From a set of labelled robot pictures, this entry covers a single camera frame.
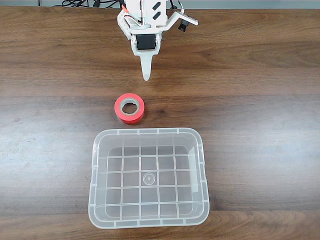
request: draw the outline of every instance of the tape roll hole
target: tape roll hole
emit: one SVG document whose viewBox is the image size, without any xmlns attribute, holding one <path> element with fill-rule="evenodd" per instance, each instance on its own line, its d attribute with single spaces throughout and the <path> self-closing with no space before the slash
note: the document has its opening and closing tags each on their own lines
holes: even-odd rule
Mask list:
<svg viewBox="0 0 320 240">
<path fill-rule="evenodd" d="M 120 111 L 127 116 L 135 115 L 139 108 L 139 102 L 134 98 L 125 98 L 120 103 Z"/>
</svg>

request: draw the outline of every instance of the wooden table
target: wooden table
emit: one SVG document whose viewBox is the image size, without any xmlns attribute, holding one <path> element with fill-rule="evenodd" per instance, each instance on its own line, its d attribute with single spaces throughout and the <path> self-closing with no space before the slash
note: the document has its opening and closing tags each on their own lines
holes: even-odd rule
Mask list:
<svg viewBox="0 0 320 240">
<path fill-rule="evenodd" d="M 187 10 L 151 78 L 116 9 L 0 7 L 0 239 L 320 239 L 320 11 Z M 123 93 L 144 99 L 119 121 Z M 202 136 L 210 214 L 198 226 L 102 230 L 88 217 L 105 129 Z"/>
</svg>

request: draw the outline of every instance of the transparent plastic bin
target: transparent plastic bin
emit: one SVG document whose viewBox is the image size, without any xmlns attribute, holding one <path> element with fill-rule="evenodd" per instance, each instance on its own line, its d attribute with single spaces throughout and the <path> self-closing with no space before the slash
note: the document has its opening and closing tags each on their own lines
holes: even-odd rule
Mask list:
<svg viewBox="0 0 320 240">
<path fill-rule="evenodd" d="M 88 212 L 101 229 L 201 224 L 209 214 L 209 195 L 199 133 L 191 128 L 99 133 Z"/>
</svg>

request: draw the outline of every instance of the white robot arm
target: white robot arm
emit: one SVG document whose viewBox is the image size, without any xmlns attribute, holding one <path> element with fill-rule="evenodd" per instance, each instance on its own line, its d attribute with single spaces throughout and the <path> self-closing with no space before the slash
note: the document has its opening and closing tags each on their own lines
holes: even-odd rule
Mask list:
<svg viewBox="0 0 320 240">
<path fill-rule="evenodd" d="M 131 41 L 133 54 L 140 57 L 145 81 L 150 78 L 152 58 L 159 53 L 162 32 L 169 30 L 178 19 L 181 19 L 178 29 L 183 32 L 189 23 L 198 25 L 197 20 L 184 14 L 182 5 L 181 12 L 174 12 L 168 19 L 166 0 L 124 0 L 117 22 Z"/>
</svg>

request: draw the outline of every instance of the roll of red tape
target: roll of red tape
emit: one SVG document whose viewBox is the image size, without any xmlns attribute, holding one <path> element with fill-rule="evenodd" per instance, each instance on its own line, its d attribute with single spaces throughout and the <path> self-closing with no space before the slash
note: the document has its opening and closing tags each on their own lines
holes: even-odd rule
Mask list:
<svg viewBox="0 0 320 240">
<path fill-rule="evenodd" d="M 136 111 L 134 113 L 125 113 L 123 107 L 126 104 L 136 105 Z M 125 93 L 121 95 L 114 104 L 115 114 L 126 124 L 135 124 L 145 113 L 145 103 L 141 97 L 134 93 Z"/>
</svg>

